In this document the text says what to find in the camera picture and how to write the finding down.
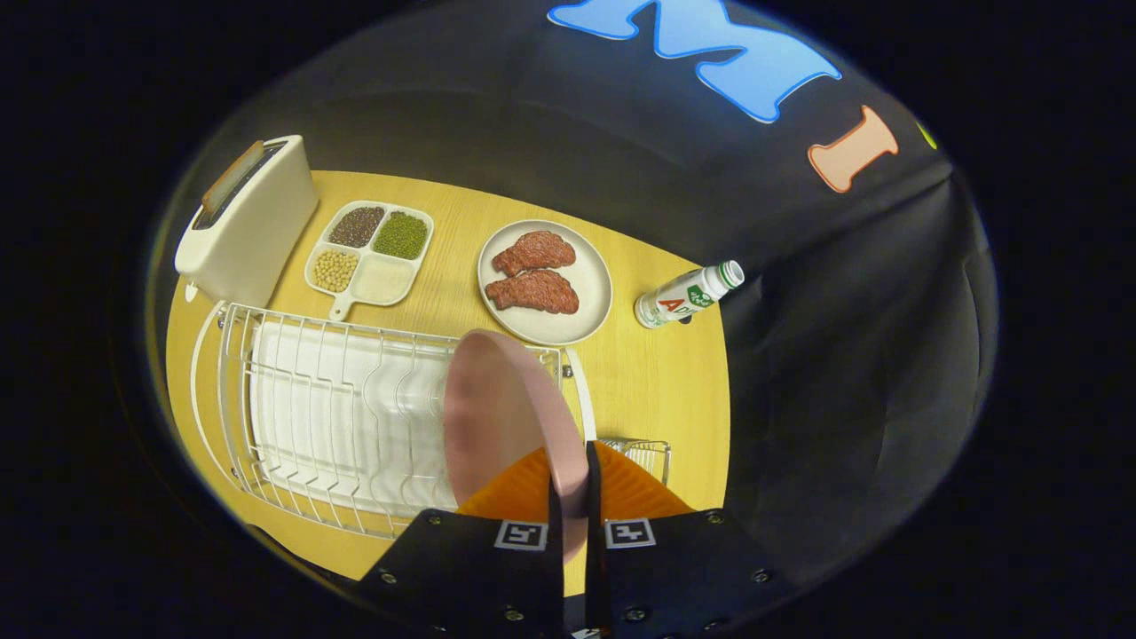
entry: steak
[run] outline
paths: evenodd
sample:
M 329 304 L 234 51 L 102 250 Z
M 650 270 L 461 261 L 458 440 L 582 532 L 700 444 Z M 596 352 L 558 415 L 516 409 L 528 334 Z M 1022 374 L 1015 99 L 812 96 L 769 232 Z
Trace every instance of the steak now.
M 485 296 L 493 300 L 498 310 L 511 306 L 566 315 L 579 310 L 579 298 L 571 290 L 571 282 L 556 271 L 527 271 L 516 277 L 491 282 L 485 287 Z
M 551 231 L 532 231 L 493 258 L 493 268 L 513 277 L 533 268 L 559 268 L 576 264 L 576 249 Z

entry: letter m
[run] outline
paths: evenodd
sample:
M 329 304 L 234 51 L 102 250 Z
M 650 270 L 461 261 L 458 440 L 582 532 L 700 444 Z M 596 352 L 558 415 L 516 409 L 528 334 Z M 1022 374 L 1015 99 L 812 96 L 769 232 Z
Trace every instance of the letter m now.
M 682 58 L 707 51 L 741 49 L 724 63 L 702 63 L 695 73 L 753 119 L 775 122 L 778 105 L 801 85 L 841 72 L 800 40 L 755 26 L 729 22 L 721 0 L 585 0 L 549 11 L 552 23 L 610 40 L 638 34 L 632 17 L 654 3 L 654 52 Z

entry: black fabric backdrop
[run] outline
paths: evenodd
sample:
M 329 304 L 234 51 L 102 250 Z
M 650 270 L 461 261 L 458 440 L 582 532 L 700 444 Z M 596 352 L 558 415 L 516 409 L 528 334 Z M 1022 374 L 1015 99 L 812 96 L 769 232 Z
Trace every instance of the black fabric backdrop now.
M 737 259 L 749 279 L 721 302 L 726 506 L 782 570 L 812 582 L 907 518 L 975 423 L 997 291 L 970 196 L 900 102 L 807 36 L 844 77 L 804 84 L 761 124 L 694 75 L 733 53 L 653 52 L 653 6 L 635 17 L 640 36 L 609 41 L 550 23 L 557 5 L 420 5 L 251 100 L 206 143 L 166 210 L 176 222 L 159 313 L 200 193 L 250 140 L 289 133 L 304 135 L 314 169 L 457 184 L 700 264 Z M 805 150 L 855 126 L 861 105 L 889 125 L 900 153 L 836 193 Z M 165 335 L 164 323 L 157 330 Z
M 1113 496 L 1130 467 L 1114 459 L 1130 449 L 1118 418 L 1126 368 L 1109 337 L 1124 288 L 1108 275 L 1130 252 L 1130 224 L 1116 216 L 1130 163 L 1114 144 L 1127 6 L 765 5 L 871 69 L 967 171 L 994 246 L 1004 339 L 983 425 L 926 507 L 743 636 L 1130 634 L 1117 543 L 1130 516 Z M 8 285 L 27 300 L 31 332 L 9 345 L 30 368 L 10 373 L 9 399 L 36 404 L 6 430 L 25 446 L 6 465 L 12 636 L 399 636 L 265 553 L 178 467 L 145 404 L 132 323 L 148 223 L 195 144 L 260 86 L 393 8 L 14 7 L 0 48 L 19 233 L 6 260 L 23 259 Z M 19 208 L 22 193 L 42 200 Z M 1085 273 L 1086 262 L 1102 269 Z M 725 306 L 729 317 L 744 304 Z M 755 317 L 758 332 L 771 321 Z

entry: white toaster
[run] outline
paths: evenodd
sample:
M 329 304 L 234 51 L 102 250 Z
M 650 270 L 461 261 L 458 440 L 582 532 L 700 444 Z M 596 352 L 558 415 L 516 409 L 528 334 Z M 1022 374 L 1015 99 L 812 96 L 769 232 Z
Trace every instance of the white toaster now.
M 318 201 L 303 138 L 253 146 L 209 190 L 177 246 L 186 297 L 200 289 L 214 301 L 265 308 Z

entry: dish rack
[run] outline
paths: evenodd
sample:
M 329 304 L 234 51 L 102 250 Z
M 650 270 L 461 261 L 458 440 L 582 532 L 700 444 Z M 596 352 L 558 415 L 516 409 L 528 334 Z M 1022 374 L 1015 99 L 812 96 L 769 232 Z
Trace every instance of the dish rack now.
M 607 443 L 635 462 L 654 479 L 667 486 L 670 476 L 670 443 L 661 440 L 630 439 L 623 437 L 603 437 L 599 441 Z
M 384 539 L 424 508 L 457 509 L 442 410 L 458 338 L 239 304 L 216 313 L 220 433 L 207 435 L 200 418 L 199 433 L 234 486 L 306 520 Z M 526 348 L 560 388 L 561 351 Z M 658 466 L 666 483 L 669 445 L 603 441 L 652 474 Z

